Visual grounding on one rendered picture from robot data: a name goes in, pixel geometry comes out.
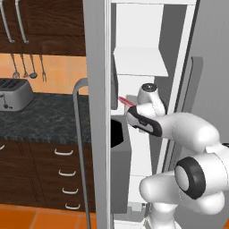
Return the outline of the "red meat piece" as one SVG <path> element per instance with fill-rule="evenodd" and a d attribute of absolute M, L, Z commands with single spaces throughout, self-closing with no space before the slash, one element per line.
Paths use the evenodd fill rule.
<path fill-rule="evenodd" d="M 119 97 L 119 100 L 121 103 L 125 104 L 128 107 L 135 106 L 130 100 L 128 100 L 126 98 Z"/>

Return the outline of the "grey open freezer door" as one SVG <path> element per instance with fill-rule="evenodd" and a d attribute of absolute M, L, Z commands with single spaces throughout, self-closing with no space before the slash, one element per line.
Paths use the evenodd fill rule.
<path fill-rule="evenodd" d="M 83 0 L 97 229 L 110 213 L 110 0 Z"/>

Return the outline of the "white freezer rack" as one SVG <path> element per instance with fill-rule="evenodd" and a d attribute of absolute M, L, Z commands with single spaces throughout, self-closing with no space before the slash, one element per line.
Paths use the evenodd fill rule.
<path fill-rule="evenodd" d="M 116 47 L 114 61 L 120 75 L 168 76 L 165 62 L 157 47 Z"/>

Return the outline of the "white freezer interior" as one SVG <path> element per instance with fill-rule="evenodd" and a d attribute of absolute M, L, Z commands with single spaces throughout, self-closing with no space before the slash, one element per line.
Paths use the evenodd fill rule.
<path fill-rule="evenodd" d="M 157 47 L 165 62 L 167 77 L 120 75 L 119 94 L 135 101 L 140 86 L 156 83 L 166 112 L 175 110 L 182 80 L 191 25 L 197 0 L 112 0 L 112 44 L 116 47 Z M 131 178 L 128 213 L 114 216 L 115 229 L 141 229 L 143 203 L 140 180 L 163 171 L 168 140 L 129 129 L 131 138 Z"/>

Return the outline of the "dark door shelf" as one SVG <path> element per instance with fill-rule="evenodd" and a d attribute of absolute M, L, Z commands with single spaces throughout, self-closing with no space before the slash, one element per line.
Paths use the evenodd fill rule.
<path fill-rule="evenodd" d="M 115 69 L 111 73 L 111 109 L 118 107 L 118 79 Z"/>

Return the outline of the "grey door bin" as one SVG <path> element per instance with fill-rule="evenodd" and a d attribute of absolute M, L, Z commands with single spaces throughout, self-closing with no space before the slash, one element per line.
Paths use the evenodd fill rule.
<path fill-rule="evenodd" d="M 111 118 L 111 213 L 125 214 L 131 172 L 131 142 L 124 115 Z"/>

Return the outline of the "hanging grey fork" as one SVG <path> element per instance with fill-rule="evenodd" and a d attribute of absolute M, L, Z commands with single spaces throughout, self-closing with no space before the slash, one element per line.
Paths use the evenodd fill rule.
<path fill-rule="evenodd" d="M 46 72 L 45 72 L 45 68 L 44 68 L 44 64 L 43 64 L 43 56 L 39 55 L 39 60 L 41 62 L 41 68 L 42 68 L 42 79 L 43 81 L 47 82 L 47 76 L 46 76 Z"/>

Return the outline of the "hanging grey ladle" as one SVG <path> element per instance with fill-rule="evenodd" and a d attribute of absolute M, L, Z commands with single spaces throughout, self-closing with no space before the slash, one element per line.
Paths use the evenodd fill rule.
<path fill-rule="evenodd" d="M 36 79 L 38 77 L 38 74 L 36 73 L 36 69 L 35 69 L 35 65 L 34 65 L 34 60 L 33 60 L 33 55 L 32 54 L 30 54 L 30 60 L 31 60 L 32 69 L 33 69 L 33 72 L 30 74 L 30 77 L 32 79 Z"/>

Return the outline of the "hanging grey spoon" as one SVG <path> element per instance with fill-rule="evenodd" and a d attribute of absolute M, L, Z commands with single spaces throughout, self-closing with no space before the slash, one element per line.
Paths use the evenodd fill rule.
<path fill-rule="evenodd" d="M 26 70 L 26 65 L 24 62 L 23 54 L 20 54 L 20 57 L 21 57 L 21 62 L 22 62 L 23 70 L 24 70 L 23 78 L 28 78 L 29 74 L 27 73 L 27 70 Z"/>

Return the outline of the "dark brown base cupboards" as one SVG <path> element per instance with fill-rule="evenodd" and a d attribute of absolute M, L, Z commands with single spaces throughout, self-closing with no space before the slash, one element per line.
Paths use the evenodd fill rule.
<path fill-rule="evenodd" d="M 84 198 L 81 180 L 79 149 L 76 145 L 46 144 L 26 141 L 0 140 L 0 203 L 30 207 L 66 209 L 81 204 Z M 70 152 L 71 156 L 58 156 L 58 152 Z M 84 165 L 87 181 L 89 211 L 96 211 L 92 152 L 89 144 L 84 146 Z M 73 173 L 73 177 L 59 175 Z M 62 193 L 79 189 L 75 195 Z"/>

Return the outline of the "silver toaster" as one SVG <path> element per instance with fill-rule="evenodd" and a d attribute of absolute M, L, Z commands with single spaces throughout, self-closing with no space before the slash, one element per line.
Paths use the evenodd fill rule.
<path fill-rule="evenodd" d="M 35 95 L 25 79 L 0 79 L 0 111 L 17 112 L 25 108 Z"/>

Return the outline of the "grey closed fridge door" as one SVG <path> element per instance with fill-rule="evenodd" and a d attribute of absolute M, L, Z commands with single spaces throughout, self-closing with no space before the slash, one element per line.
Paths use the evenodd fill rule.
<path fill-rule="evenodd" d="M 203 58 L 203 71 L 191 113 L 215 125 L 220 140 L 229 143 L 229 0 L 199 0 L 178 112 L 182 111 L 193 56 Z"/>

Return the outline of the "dark brown wall cupboards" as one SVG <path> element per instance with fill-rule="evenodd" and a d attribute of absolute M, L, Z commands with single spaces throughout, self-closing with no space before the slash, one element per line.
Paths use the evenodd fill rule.
<path fill-rule="evenodd" d="M 4 13 L 15 42 L 9 42 L 0 13 L 0 53 L 84 56 L 82 0 L 20 0 L 21 19 L 29 44 L 21 37 L 15 0 L 4 0 Z"/>

